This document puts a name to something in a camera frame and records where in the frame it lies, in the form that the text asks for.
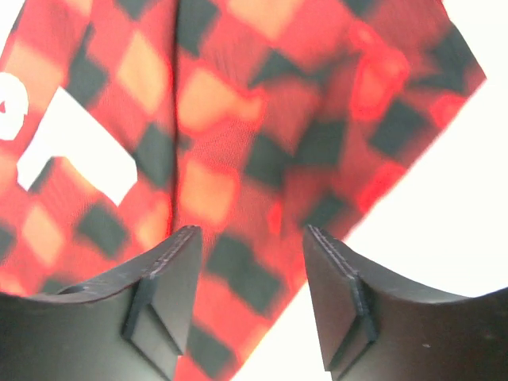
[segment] red square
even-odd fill
[[[202,43],[201,57],[232,84],[246,87],[270,52],[268,41],[224,13]]]
[[[150,122],[143,108],[116,82],[108,83],[89,112],[128,151],[137,147]]]
[[[38,198],[62,231],[72,237],[72,226],[99,195],[64,158],[55,158],[39,189]]]
[[[133,23],[127,14],[111,5],[95,10],[92,21],[94,32],[88,44],[88,54],[114,75],[129,47],[134,31]]]
[[[228,224],[228,231],[244,237],[252,244],[265,244],[270,237],[279,238],[282,205],[278,200],[277,194],[268,193],[254,183],[244,182]]]
[[[223,121],[194,140],[187,159],[241,171],[258,128],[259,125],[251,122]]]
[[[327,93],[321,105],[321,114],[324,117],[343,118],[348,116],[349,99],[358,62],[358,56],[347,56],[337,64],[327,83]]]
[[[312,69],[338,55],[352,23],[349,9],[337,0],[306,0],[277,42],[299,67]]]
[[[263,130],[294,153],[321,101],[316,87],[299,79],[278,81],[267,92]]]
[[[138,21],[138,30],[150,41],[161,56],[172,58],[175,41],[175,13],[177,2],[152,2]]]
[[[386,44],[404,51],[423,50],[437,44],[450,20],[441,0],[383,0],[366,16]]]
[[[30,1],[23,11],[17,38],[55,64],[67,66],[86,27],[87,19],[60,0]]]

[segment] black square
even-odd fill
[[[265,314],[282,282],[255,260],[251,249],[227,234],[219,237],[206,269],[228,281],[229,287],[258,314]]]
[[[313,121],[298,143],[294,162],[335,166],[344,146],[345,121]]]
[[[430,87],[438,90],[451,90],[456,93],[463,93],[466,83],[462,73],[455,71],[444,71],[439,74],[427,75],[425,77],[412,80],[411,88]]]
[[[270,56],[257,75],[249,82],[248,86],[253,88],[261,83],[269,82],[271,79],[277,79],[283,76],[306,77],[302,70],[291,60],[280,52],[272,50]]]
[[[226,364],[234,360],[228,347],[194,324],[189,330],[187,349],[192,359],[211,379],[216,379]]]
[[[324,228],[347,209],[348,204],[344,200],[339,199],[332,193],[325,194],[300,225],[302,227],[312,225],[317,228]]]
[[[79,234],[96,244],[108,259],[116,258],[128,238],[123,224],[99,203],[88,210],[77,229]]]
[[[175,146],[172,138],[151,123],[133,153],[137,168],[157,187],[166,188],[173,175]]]
[[[404,145],[427,121],[411,106],[395,101],[369,140],[369,143],[388,156],[396,157]]]
[[[430,52],[446,72],[455,72],[464,77],[467,67],[475,62],[475,56],[455,25],[452,25],[441,42]]]
[[[9,254],[9,250],[16,243],[15,232],[3,221],[0,221],[0,264]]]
[[[181,0],[176,19],[176,42],[199,56],[202,36],[217,13],[217,7],[208,0]]]
[[[72,60],[69,69],[69,84],[66,88],[67,92],[83,107],[87,107],[95,99],[107,80],[106,73],[87,57],[88,40],[92,33],[93,28],[88,26],[81,46]]]
[[[279,278],[256,262],[229,280],[231,289],[258,314],[266,314],[282,288]]]
[[[42,171],[40,171],[40,174],[37,176],[33,184],[30,186],[29,192],[31,193],[40,192],[40,189],[42,188],[48,177],[51,175],[54,166],[55,166],[55,158],[52,157],[51,159],[48,160],[44,168],[42,168]]]
[[[141,14],[153,0],[117,0],[117,3],[133,20],[139,20]]]
[[[210,253],[206,269],[212,274],[230,280],[238,273],[242,275],[247,273],[252,258],[252,251],[246,244],[225,233],[220,235]]]
[[[363,16],[376,0],[340,0],[356,15]]]
[[[260,134],[252,145],[244,173],[274,188],[283,185],[283,175],[291,157],[269,136]]]

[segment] white surface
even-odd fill
[[[501,38],[508,27],[502,4],[445,1],[488,80],[347,239],[357,252],[408,278],[467,296],[508,287],[508,57]],[[331,380],[323,371],[307,285],[233,380],[287,379]]]

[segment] white printed number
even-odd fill
[[[25,1],[0,16],[0,55]],[[0,140],[13,140],[29,110],[25,85],[0,72]],[[65,89],[59,87],[17,162],[17,181],[28,190],[52,157],[65,157],[94,187],[119,205],[137,181],[134,159]]]

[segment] plaid shirt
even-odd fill
[[[439,0],[25,0],[14,18],[0,291],[202,226],[178,381],[230,379],[306,280],[302,227],[343,237],[484,80]]]

